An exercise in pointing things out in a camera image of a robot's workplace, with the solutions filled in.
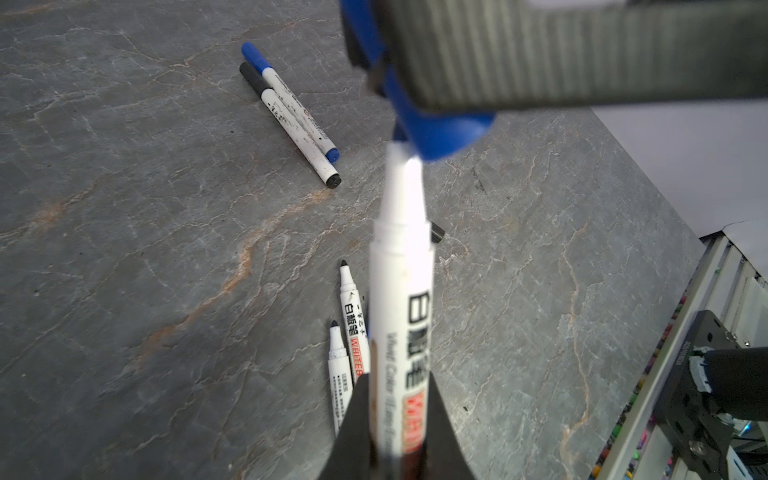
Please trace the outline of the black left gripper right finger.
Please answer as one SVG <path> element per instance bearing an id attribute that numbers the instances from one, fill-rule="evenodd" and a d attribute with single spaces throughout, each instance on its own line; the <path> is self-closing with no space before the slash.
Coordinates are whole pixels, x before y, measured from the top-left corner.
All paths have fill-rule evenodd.
<path id="1" fill-rule="evenodd" d="M 422 478 L 474 480 L 433 374 L 429 378 L 428 394 Z"/>

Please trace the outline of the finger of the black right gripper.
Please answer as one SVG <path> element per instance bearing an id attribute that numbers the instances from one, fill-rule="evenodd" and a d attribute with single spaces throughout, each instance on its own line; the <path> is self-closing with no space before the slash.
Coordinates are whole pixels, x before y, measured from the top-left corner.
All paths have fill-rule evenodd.
<path id="1" fill-rule="evenodd" d="M 441 113 L 759 98 L 763 1 L 543 9 L 525 1 L 376 1 L 407 96 Z"/>

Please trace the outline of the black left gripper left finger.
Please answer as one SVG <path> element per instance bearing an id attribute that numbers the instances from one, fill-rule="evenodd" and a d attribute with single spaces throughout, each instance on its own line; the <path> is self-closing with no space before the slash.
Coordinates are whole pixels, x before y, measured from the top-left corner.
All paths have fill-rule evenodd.
<path id="1" fill-rule="evenodd" d="M 354 386 L 344 420 L 319 479 L 370 478 L 371 439 L 369 432 L 369 374 Z"/>

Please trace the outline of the white marker blue end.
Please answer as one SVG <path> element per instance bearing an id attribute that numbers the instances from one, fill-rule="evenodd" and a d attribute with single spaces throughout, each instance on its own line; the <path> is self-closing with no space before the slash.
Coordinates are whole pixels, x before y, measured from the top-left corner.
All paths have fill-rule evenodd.
<path id="1" fill-rule="evenodd" d="M 341 327 L 332 321 L 329 329 L 328 373 L 335 434 L 343 424 L 353 393 L 353 377 Z"/>

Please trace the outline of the blue capped white marker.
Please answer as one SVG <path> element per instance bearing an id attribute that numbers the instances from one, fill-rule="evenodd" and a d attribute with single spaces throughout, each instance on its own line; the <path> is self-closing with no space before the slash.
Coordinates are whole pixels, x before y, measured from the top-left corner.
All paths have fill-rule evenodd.
<path id="1" fill-rule="evenodd" d="M 292 112 L 299 124 L 310 135 L 312 141 L 319 147 L 327 160 L 331 164 L 334 164 L 340 158 L 338 148 L 320 128 L 314 117 L 298 100 L 297 96 L 287 86 L 268 60 L 251 42 L 243 43 L 241 52 L 245 60 L 257 70 L 267 84 L 275 91 L 282 103 Z"/>

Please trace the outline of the white marker black tip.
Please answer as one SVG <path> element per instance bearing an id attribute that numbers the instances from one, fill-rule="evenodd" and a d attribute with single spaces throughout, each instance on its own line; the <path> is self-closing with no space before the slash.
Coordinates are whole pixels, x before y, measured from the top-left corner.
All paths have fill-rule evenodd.
<path id="1" fill-rule="evenodd" d="M 262 103 L 269 109 L 283 130 L 301 151 L 323 183 L 330 189 L 338 187 L 342 179 L 321 149 L 311 139 L 309 133 L 283 104 L 275 90 L 257 72 L 256 68 L 244 61 L 239 66 L 241 75 L 258 94 Z"/>

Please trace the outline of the white marker blue tip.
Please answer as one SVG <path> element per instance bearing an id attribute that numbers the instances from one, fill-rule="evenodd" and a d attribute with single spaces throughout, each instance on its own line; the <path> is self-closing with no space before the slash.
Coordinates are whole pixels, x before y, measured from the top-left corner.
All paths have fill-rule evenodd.
<path id="1" fill-rule="evenodd" d="M 435 249 L 423 162 L 403 129 L 386 146 L 370 245 L 369 430 L 375 479 L 415 479 L 426 437 Z"/>

